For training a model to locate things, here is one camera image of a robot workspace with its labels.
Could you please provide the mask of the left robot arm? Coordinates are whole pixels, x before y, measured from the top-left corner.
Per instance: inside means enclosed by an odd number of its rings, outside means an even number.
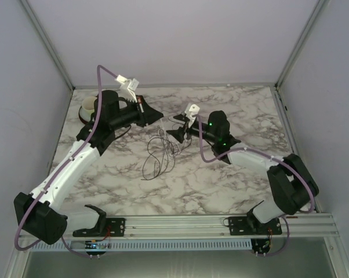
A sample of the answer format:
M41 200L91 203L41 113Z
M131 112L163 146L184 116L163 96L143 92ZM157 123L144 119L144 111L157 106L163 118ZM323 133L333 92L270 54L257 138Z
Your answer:
M87 168L119 138L117 130L146 127L163 118L143 96L129 101L113 90L104 90L93 104L90 121L81 128L66 157L31 193L20 192L14 199L19 229L46 244L54 244L66 231L74 236L106 234L109 221L105 211L87 204L75 214L63 213L64 199Z

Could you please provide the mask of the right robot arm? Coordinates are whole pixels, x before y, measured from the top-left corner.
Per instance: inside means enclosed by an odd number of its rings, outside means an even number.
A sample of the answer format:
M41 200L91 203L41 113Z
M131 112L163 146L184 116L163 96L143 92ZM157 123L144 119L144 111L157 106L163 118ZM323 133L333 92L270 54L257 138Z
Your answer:
M267 233L273 222L281 216L293 215L309 204L314 209L314 199L319 188L302 159L296 154L272 156L242 143L230 133L230 123L223 111L213 111L204 123L195 112L174 116L181 123L167 133L178 142L192 136L208 142L214 160L240 166L265 178L272 197L255 205L247 212L241 230L252 235Z

